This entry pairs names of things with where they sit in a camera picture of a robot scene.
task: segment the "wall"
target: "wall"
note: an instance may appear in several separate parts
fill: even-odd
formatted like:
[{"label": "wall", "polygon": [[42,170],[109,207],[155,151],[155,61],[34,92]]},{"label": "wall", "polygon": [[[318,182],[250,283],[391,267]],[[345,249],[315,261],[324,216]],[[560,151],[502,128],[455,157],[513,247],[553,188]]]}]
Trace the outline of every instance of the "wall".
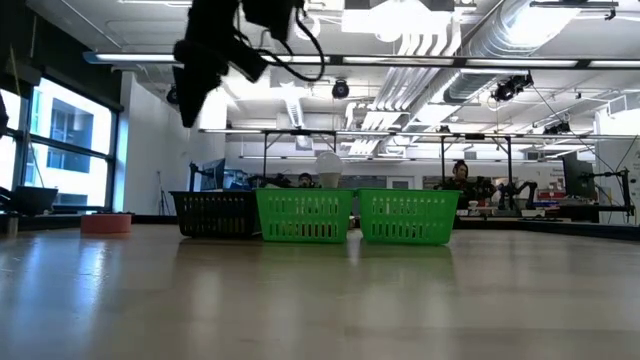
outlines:
[{"label": "wall", "polygon": [[[613,117],[603,109],[596,113],[595,128],[598,134],[609,135],[635,135],[640,134],[640,124],[637,117],[640,110],[630,110],[617,113]],[[635,140],[625,141],[600,141],[596,146],[598,161],[596,172],[604,173],[613,170],[629,170],[629,190],[631,193],[632,205],[640,205],[640,142]],[[611,191],[611,197],[615,205],[624,204],[622,189],[618,179],[615,177],[599,178],[597,182],[600,186]],[[627,224],[638,225],[638,217],[632,216],[627,221],[625,213],[600,213],[600,222],[605,224]]]},{"label": "wall", "polygon": [[169,191],[188,188],[189,163],[202,164],[224,157],[224,136],[200,134],[182,127],[180,114],[135,79],[123,76],[114,191],[114,209],[158,214],[160,185],[175,214]]}]

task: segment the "pole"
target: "pole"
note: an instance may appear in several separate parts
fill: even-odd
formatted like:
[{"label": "pole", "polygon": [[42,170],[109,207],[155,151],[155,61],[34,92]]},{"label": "pole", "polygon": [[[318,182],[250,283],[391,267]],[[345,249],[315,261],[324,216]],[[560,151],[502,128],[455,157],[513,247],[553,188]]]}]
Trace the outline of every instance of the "pole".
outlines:
[{"label": "pole", "polygon": [[444,184],[445,181],[445,176],[444,176],[444,153],[445,153],[445,148],[444,148],[444,136],[440,138],[440,162],[442,164],[442,183]]},{"label": "pole", "polygon": [[189,170],[191,170],[191,175],[189,176],[189,192],[193,192],[196,184],[196,173],[198,172],[198,165],[194,163],[189,164]]},{"label": "pole", "polygon": [[262,178],[266,179],[267,177],[267,149],[269,148],[269,144],[267,140],[269,139],[269,133],[264,134],[264,159],[262,161]]},{"label": "pole", "polygon": [[509,185],[513,184],[513,160],[511,159],[511,137],[507,136],[507,163],[509,166]]}]

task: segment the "ceiling light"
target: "ceiling light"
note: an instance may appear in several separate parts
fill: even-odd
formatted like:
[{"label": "ceiling light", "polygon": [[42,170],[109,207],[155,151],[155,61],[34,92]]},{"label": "ceiling light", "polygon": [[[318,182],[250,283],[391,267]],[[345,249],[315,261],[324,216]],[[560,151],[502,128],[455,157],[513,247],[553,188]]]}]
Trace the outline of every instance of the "ceiling light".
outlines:
[{"label": "ceiling light", "polygon": [[359,136],[388,136],[389,131],[337,131],[336,135],[359,135]]},{"label": "ceiling light", "polygon": [[95,54],[95,59],[101,63],[166,63],[174,64],[176,59],[173,54],[127,54],[127,53],[115,53],[115,54]]},{"label": "ceiling light", "polygon": [[207,134],[261,134],[260,130],[250,129],[200,129],[200,132]]},{"label": "ceiling light", "polygon": [[638,68],[639,60],[593,60],[589,67]]},{"label": "ceiling light", "polygon": [[450,66],[453,59],[413,56],[345,56],[344,64],[393,65],[393,66]]},{"label": "ceiling light", "polygon": [[165,5],[169,7],[190,7],[191,0],[118,0],[121,4],[138,4],[138,5]]},{"label": "ceiling light", "polygon": [[523,69],[529,67],[561,67],[570,68],[576,66],[578,62],[576,60],[548,60],[548,59],[469,59],[466,65],[469,66],[512,66],[522,67]]},{"label": "ceiling light", "polygon": [[529,73],[528,70],[520,70],[520,69],[460,69],[460,72],[463,74],[489,74],[489,75],[527,75]]},{"label": "ceiling light", "polygon": [[[316,55],[276,55],[285,63],[293,64],[319,64],[322,58]],[[94,53],[85,52],[85,60],[90,64],[177,64],[173,54],[154,54],[154,53]],[[263,55],[262,59],[273,61],[271,56]],[[328,63],[331,60],[329,56],[324,57],[324,61]]]},{"label": "ceiling light", "polygon": [[611,9],[620,6],[617,1],[532,1],[531,7],[550,9]]},{"label": "ceiling light", "polygon": [[[263,160],[264,156],[238,156],[238,159]],[[267,156],[267,160],[282,160],[282,156]]]},{"label": "ceiling light", "polygon": [[453,11],[456,14],[465,14],[468,12],[474,12],[477,9],[478,6],[476,4],[472,4],[471,1],[467,1],[466,3],[463,2],[462,4],[457,4]]},{"label": "ceiling light", "polygon": [[[286,63],[294,63],[294,64],[320,64],[322,62],[322,58],[320,56],[316,56],[316,55],[295,55],[295,56],[288,56],[288,55],[276,55],[278,56],[278,58]],[[262,58],[264,60],[267,61],[273,61],[273,58],[271,56],[268,55],[263,55]],[[328,63],[329,61],[331,61],[331,58],[329,56],[325,56],[324,57],[324,61],[325,63]]]}]

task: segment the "desk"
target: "desk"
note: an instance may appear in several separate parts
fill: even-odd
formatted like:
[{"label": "desk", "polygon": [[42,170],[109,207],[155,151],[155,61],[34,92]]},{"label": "desk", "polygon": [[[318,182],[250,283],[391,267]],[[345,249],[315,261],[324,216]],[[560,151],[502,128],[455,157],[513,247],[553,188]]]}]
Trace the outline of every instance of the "desk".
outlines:
[{"label": "desk", "polygon": [[623,206],[610,205],[560,205],[558,217],[570,218],[571,221],[600,222],[600,212],[626,212]]}]

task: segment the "cable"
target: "cable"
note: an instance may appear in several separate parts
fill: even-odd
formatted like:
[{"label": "cable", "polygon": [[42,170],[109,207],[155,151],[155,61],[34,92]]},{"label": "cable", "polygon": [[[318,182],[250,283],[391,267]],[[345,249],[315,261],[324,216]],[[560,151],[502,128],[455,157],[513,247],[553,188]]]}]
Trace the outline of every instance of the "cable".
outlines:
[{"label": "cable", "polygon": [[[273,58],[273,61],[275,63],[269,62],[270,65],[282,67],[282,68],[286,69],[289,73],[291,73],[293,76],[297,77],[298,79],[300,79],[302,81],[316,82],[316,81],[321,80],[322,77],[324,76],[324,72],[325,72],[325,68],[326,68],[324,52],[322,51],[322,47],[320,46],[320,43],[318,42],[318,39],[316,39],[315,36],[313,36],[311,31],[300,20],[300,12],[301,11],[302,10],[300,8],[296,9],[296,24],[298,25],[300,30],[302,30],[302,32],[304,32],[305,35],[307,35],[309,37],[309,39],[313,43],[313,46],[315,46],[316,50],[318,51],[318,56],[320,56],[320,72],[316,77],[311,78],[311,77],[307,77],[305,75],[300,74],[299,72],[295,71],[291,66],[289,66],[289,64],[287,64],[284,61],[282,61],[280,58],[278,58],[275,54],[273,54],[269,50],[259,49],[257,51],[261,55],[267,55],[267,56],[270,56],[271,58]],[[288,44],[286,44],[285,42],[282,42],[282,45],[287,49],[287,51],[289,52],[289,55],[293,57],[294,55],[293,55],[293,51],[291,51],[291,47]]]},{"label": "cable", "polygon": [[[11,70],[13,70],[13,79],[16,82],[16,92],[18,93],[18,97],[22,98],[22,94],[20,91],[20,79],[18,79],[18,67],[16,65],[16,54],[13,51],[13,45],[9,46],[9,53],[11,54]],[[31,142],[30,129],[27,129],[27,131],[25,131],[25,134],[26,135],[24,141],[29,144],[29,148],[31,149],[31,154],[33,157],[33,164],[35,165],[36,173],[40,178],[40,185],[44,188],[44,180],[42,180],[42,173],[40,172],[40,167],[38,166],[38,159],[36,159],[36,149],[33,147],[33,143]]]}]

